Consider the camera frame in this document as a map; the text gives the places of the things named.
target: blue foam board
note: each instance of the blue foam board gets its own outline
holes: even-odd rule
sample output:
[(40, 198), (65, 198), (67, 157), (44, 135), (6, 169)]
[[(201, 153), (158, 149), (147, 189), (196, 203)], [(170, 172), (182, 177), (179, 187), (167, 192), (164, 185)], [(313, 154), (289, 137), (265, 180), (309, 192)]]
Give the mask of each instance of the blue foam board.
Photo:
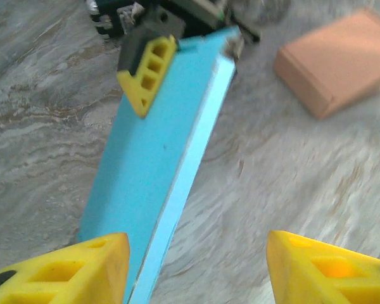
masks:
[(228, 28), (181, 41), (145, 119), (122, 98), (78, 240), (128, 234), (124, 303), (149, 302), (235, 72), (221, 52), (227, 38), (238, 34)]

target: cardboard box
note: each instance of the cardboard box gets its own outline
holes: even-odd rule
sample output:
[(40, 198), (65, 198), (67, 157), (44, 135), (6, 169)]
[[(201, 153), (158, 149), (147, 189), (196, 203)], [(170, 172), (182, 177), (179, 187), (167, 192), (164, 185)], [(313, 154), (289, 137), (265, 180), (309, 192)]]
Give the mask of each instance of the cardboard box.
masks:
[(317, 118), (380, 90), (380, 16), (361, 9), (277, 53), (276, 74)]

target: marble floor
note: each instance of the marble floor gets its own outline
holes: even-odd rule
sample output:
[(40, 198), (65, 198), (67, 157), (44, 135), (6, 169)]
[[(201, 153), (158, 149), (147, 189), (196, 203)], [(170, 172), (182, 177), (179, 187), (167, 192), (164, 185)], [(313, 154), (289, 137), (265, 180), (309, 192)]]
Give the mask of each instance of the marble floor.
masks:
[[(152, 303), (274, 303), (271, 229), (380, 258), (380, 94), (323, 122), (278, 47), (380, 0), (292, 0), (239, 62)], [(78, 0), (0, 1), (0, 268), (68, 244), (120, 101), (118, 49)]]

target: gray marble surface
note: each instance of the gray marble surface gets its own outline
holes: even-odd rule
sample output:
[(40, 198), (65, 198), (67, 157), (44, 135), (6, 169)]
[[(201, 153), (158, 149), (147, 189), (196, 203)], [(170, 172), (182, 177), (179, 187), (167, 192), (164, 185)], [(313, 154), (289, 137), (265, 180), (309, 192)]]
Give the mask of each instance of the gray marble surface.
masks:
[[(364, 4), (380, 12), (294, 0), (244, 52), (152, 303), (273, 303), (271, 229), (380, 258), (380, 94), (318, 122), (272, 72), (278, 47)], [(83, 1), (0, 1), (0, 268), (70, 242), (122, 94), (117, 54)]]

